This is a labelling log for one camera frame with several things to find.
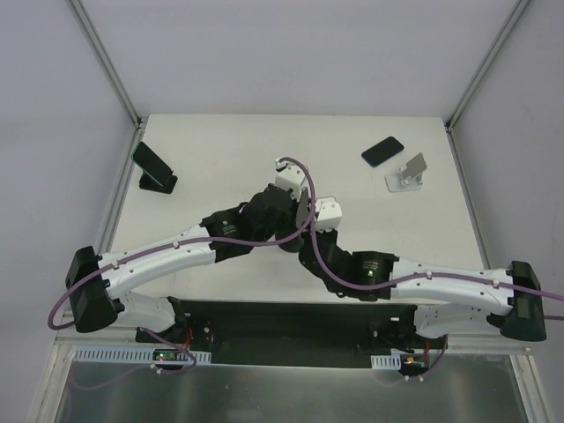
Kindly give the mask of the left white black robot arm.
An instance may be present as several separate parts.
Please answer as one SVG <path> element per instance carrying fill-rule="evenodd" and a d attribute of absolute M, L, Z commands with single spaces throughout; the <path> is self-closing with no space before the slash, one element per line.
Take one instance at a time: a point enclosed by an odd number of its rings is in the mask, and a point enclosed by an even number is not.
<path fill-rule="evenodd" d="M 305 193 L 294 194 L 273 184 L 248 202 L 212 215 L 167 240 L 131 252 L 98 255 L 79 249 L 65 285 L 79 333 L 118 324 L 163 334 L 183 330 L 182 304 L 172 296 L 155 298 L 137 288 L 188 268 L 247 255 L 267 241 L 280 241 L 298 229 L 307 209 Z"/>

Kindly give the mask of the silver metal phone stand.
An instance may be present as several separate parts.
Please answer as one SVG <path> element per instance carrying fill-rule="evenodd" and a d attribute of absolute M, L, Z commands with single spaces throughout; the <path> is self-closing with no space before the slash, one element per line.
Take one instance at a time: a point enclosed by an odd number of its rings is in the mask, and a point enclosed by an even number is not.
<path fill-rule="evenodd" d="M 400 193 L 421 190 L 423 187 L 423 173 L 427 170 L 427 163 L 422 152 L 407 161 L 395 173 L 387 174 L 384 178 L 388 191 Z"/>

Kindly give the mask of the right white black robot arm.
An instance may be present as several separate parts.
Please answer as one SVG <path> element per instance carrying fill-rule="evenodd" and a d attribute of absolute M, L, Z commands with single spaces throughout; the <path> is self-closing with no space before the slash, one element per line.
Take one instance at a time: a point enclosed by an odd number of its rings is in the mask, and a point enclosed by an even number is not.
<path fill-rule="evenodd" d="M 515 341 L 546 339 L 540 284 L 526 262 L 507 269 L 457 270 L 378 251 L 348 252 L 338 233 L 304 234 L 302 266 L 339 298 L 427 300 L 401 330 L 422 338 L 499 331 Z"/>

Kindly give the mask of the black round-base phone holder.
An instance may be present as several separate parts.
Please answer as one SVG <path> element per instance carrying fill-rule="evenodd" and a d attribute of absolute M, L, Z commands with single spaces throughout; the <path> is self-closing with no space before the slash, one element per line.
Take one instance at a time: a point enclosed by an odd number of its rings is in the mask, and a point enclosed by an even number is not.
<path fill-rule="evenodd" d="M 292 231 L 290 232 L 278 232 L 275 234 L 275 240 L 276 241 L 280 241 L 282 239 L 288 238 L 291 234 L 293 234 Z M 303 246 L 303 238 L 301 234 L 297 234 L 295 237 L 293 237 L 291 240 L 288 240 L 284 243 L 280 243 L 278 245 L 278 247 L 280 249 L 282 249 L 283 251 L 287 252 L 287 253 L 299 253 L 302 246 Z"/>

